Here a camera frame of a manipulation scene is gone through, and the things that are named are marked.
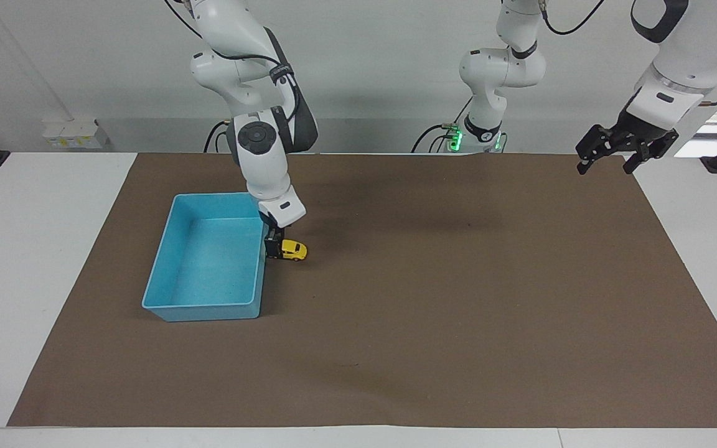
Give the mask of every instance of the blue object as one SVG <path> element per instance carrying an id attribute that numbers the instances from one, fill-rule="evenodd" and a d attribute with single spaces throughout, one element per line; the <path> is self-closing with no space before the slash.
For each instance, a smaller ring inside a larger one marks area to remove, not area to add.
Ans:
<path id="1" fill-rule="evenodd" d="M 143 308 L 168 322 L 259 317 L 267 230 L 248 193 L 176 196 Z"/>

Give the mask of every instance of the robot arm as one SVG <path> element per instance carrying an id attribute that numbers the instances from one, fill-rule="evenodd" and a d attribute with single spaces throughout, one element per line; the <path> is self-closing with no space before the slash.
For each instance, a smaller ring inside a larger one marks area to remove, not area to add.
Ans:
<path id="1" fill-rule="evenodd" d="M 211 51 L 193 56 L 191 71 L 200 85 L 220 94 L 233 119 L 228 146 L 241 167 L 248 192 L 273 227 L 301 219 L 306 208 L 288 175 L 287 154 L 307 151 L 317 127 L 281 45 L 259 25 L 240 0 L 185 0 Z M 264 108 L 256 89 L 245 83 L 270 77 L 284 104 Z"/>
<path id="2" fill-rule="evenodd" d="M 461 79 L 472 89 L 472 108 L 461 124 L 464 145 L 486 149 L 493 144 L 507 107 L 499 88 L 530 87 L 543 79 L 546 60 L 538 49 L 540 3 L 503 0 L 497 34 L 508 48 L 473 50 L 461 60 Z"/>
<path id="3" fill-rule="evenodd" d="M 660 53 L 635 85 L 635 94 L 612 128 L 597 124 L 577 145 L 585 174 L 598 159 L 619 151 L 635 151 L 625 171 L 649 159 L 660 159 L 679 138 L 674 127 L 717 86 L 717 0 L 663 0 L 665 13 L 653 28 L 637 18 L 638 33 L 660 45 Z"/>

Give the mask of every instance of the black circular joint cap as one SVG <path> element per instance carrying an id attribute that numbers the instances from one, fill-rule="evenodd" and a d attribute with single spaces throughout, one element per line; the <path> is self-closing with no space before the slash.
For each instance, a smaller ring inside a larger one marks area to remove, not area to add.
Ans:
<path id="1" fill-rule="evenodd" d="M 237 141 L 240 146 L 259 156 L 270 152 L 270 148 L 276 142 L 276 137 L 277 134 L 273 125 L 264 121 L 254 121 L 240 129 L 239 134 L 237 134 Z"/>

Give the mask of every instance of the brown table surface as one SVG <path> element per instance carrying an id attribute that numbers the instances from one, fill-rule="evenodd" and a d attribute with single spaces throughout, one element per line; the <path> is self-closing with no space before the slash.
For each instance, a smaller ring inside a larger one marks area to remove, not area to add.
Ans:
<path id="1" fill-rule="evenodd" d="M 717 427 L 717 323 L 621 162 L 296 156 L 310 258 L 257 320 L 141 308 L 179 193 L 228 156 L 139 155 L 12 426 Z"/>

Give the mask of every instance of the green light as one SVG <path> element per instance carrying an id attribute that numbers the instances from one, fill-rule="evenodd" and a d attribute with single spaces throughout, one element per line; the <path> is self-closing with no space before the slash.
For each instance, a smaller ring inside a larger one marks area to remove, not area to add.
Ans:
<path id="1" fill-rule="evenodd" d="M 461 150 L 461 140 L 464 139 L 464 133 L 460 129 L 456 130 L 456 133 L 454 136 L 452 136 L 452 141 L 450 142 L 450 151 L 452 152 L 458 152 Z"/>

